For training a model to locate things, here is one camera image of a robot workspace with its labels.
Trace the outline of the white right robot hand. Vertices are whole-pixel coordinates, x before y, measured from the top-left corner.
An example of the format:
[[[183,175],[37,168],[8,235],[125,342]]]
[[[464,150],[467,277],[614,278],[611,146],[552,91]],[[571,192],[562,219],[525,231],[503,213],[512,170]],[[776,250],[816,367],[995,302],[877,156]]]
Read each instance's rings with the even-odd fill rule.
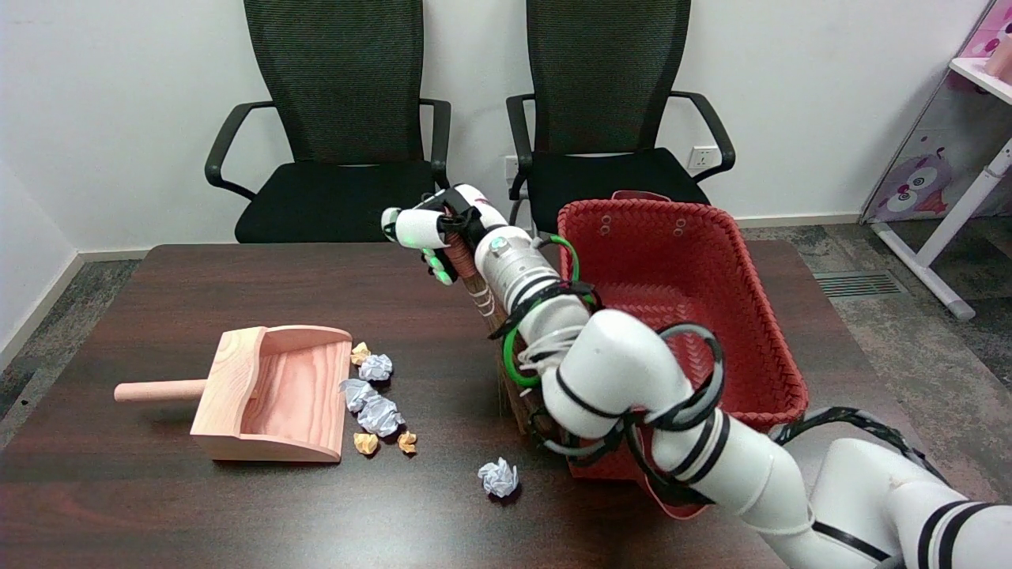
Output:
[[[428,194],[414,208],[387,208],[382,231],[387,240],[419,250],[430,273],[441,284],[470,278],[478,243],[507,220],[474,185],[456,184],[448,190]]]

